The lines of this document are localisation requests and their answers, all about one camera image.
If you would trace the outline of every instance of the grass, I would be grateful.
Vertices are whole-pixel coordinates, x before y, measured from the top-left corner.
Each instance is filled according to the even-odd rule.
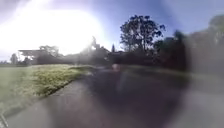
[[[69,65],[0,68],[0,113],[8,115],[25,108],[85,72]]]

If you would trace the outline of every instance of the sunlight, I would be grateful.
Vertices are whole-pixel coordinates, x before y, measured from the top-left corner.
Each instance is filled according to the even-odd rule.
[[[15,51],[55,45],[61,53],[70,54],[83,50],[93,36],[103,38],[99,22],[86,12],[46,10],[28,5],[18,9],[11,22],[0,26],[2,47]]]

